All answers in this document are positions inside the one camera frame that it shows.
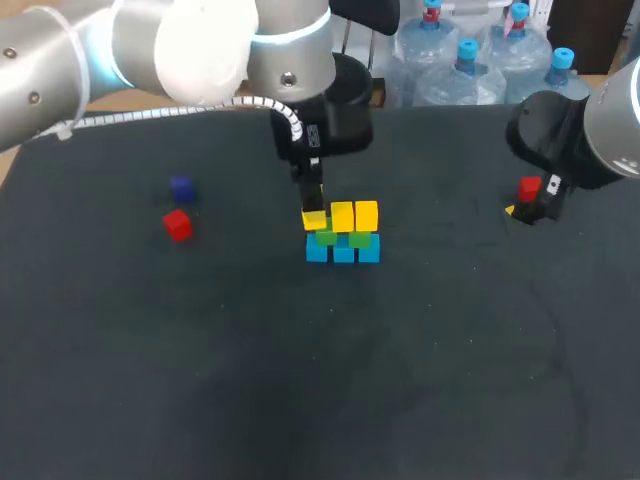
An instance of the yellow cube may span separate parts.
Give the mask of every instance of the yellow cube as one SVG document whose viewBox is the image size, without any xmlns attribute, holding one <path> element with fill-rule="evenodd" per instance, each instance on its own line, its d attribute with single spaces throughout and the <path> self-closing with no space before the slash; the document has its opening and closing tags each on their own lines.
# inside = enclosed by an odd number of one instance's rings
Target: yellow cube
<svg viewBox="0 0 640 480">
<path fill-rule="evenodd" d="M 331 224 L 335 233 L 353 232 L 353 203 L 333 202 L 331 204 Z"/>
<path fill-rule="evenodd" d="M 378 231 L 378 202 L 356 202 L 356 231 Z"/>
<path fill-rule="evenodd" d="M 327 212 L 320 210 L 317 212 L 302 212 L 302 223 L 307 232 L 324 230 L 327 228 Z"/>
</svg>

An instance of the cube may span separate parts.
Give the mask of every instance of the cube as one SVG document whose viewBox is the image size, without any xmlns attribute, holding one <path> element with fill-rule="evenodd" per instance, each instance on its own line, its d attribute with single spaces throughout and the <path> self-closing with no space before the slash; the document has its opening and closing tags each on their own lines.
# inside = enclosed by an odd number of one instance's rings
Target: cube
<svg viewBox="0 0 640 480">
<path fill-rule="evenodd" d="M 321 247 L 333 247 L 338 243 L 338 234 L 331 227 L 331 217 L 327 218 L 327 228 L 316 232 L 316 241 Z"/>
<path fill-rule="evenodd" d="M 380 263 L 380 235 L 371 234 L 371 246 L 358 250 L 360 263 Z"/>
<path fill-rule="evenodd" d="M 542 188 L 542 178 L 540 177 L 522 177 L 518 186 L 518 200 L 522 203 L 531 203 L 535 201 L 538 192 Z"/>
<path fill-rule="evenodd" d="M 329 249 L 318 245 L 316 234 L 307 235 L 307 262 L 309 263 L 327 263 L 329 260 Z"/>
<path fill-rule="evenodd" d="M 356 231 L 378 231 L 378 202 L 356 202 Z"/>
<path fill-rule="evenodd" d="M 331 221 L 336 233 L 353 232 L 353 202 L 333 202 L 331 204 Z"/>
<path fill-rule="evenodd" d="M 193 203 L 196 201 L 196 192 L 193 189 L 191 178 L 185 175 L 171 177 L 171 193 L 176 203 Z"/>
<path fill-rule="evenodd" d="M 347 235 L 338 236 L 338 244 L 333 247 L 333 263 L 355 263 L 356 251 L 349 246 Z"/>
<path fill-rule="evenodd" d="M 324 230 L 327 228 L 327 212 L 319 210 L 317 212 L 302 211 L 302 223 L 306 232 Z"/>
<path fill-rule="evenodd" d="M 162 219 L 167 233 L 174 242 L 184 242 L 193 235 L 191 220 L 182 210 L 174 210 Z"/>
<path fill-rule="evenodd" d="M 371 234 L 369 232 L 351 232 L 349 234 L 349 246 L 351 248 L 369 248 L 371 246 Z"/>
</svg>

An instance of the plastic water jug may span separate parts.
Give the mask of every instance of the plastic water jug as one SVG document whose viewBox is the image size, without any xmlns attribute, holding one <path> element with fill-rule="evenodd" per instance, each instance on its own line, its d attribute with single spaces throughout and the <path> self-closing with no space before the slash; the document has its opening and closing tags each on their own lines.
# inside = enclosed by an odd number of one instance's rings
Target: plastic water jug
<svg viewBox="0 0 640 480">
<path fill-rule="evenodd" d="M 385 74 L 387 105 L 410 107 L 417 79 L 437 61 L 455 58 L 458 30 L 440 19 L 442 0 L 425 0 L 422 18 L 406 22 L 396 34 Z"/>
<path fill-rule="evenodd" d="M 532 75 L 512 80 L 507 85 L 507 103 L 522 103 L 531 95 L 543 90 L 553 90 L 571 100 L 582 100 L 591 95 L 589 86 L 571 72 L 575 54 L 568 48 L 553 52 L 551 68 L 546 75 Z"/>
<path fill-rule="evenodd" d="M 506 36 L 505 25 L 491 27 L 489 62 L 502 71 L 508 82 L 546 71 L 551 62 L 552 49 L 546 36 L 527 27 L 529 11 L 529 5 L 524 3 L 511 6 L 513 27 Z"/>
<path fill-rule="evenodd" d="M 495 105 L 504 103 L 507 82 L 500 70 L 476 62 L 478 42 L 462 39 L 454 64 L 441 62 L 416 85 L 414 105 Z"/>
</svg>

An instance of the gray tabletop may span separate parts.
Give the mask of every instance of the gray tabletop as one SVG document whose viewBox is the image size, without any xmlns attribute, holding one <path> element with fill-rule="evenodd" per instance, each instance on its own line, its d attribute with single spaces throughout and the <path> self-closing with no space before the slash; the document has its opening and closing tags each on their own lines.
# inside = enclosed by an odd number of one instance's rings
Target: gray tabletop
<svg viewBox="0 0 640 480">
<path fill-rule="evenodd" d="M 326 161 L 328 200 L 380 203 L 366 267 L 305 262 L 266 114 L 27 145 L 0 191 L 0 478 L 640 475 L 640 184 L 509 219 L 535 170 L 508 115 L 376 113 Z"/>
</svg>

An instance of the green cube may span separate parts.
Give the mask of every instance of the green cube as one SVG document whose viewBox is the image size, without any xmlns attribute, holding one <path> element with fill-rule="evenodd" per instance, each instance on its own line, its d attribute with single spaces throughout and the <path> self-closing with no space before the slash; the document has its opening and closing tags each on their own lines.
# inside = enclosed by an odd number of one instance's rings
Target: green cube
<svg viewBox="0 0 640 480">
<path fill-rule="evenodd" d="M 371 233 L 370 232 L 351 232 L 349 234 L 349 246 L 351 248 L 370 248 Z"/>
<path fill-rule="evenodd" d="M 316 232 L 316 242 L 321 247 L 335 247 L 338 244 L 338 234 L 333 231 L 331 217 L 327 217 L 327 228 Z"/>
</svg>

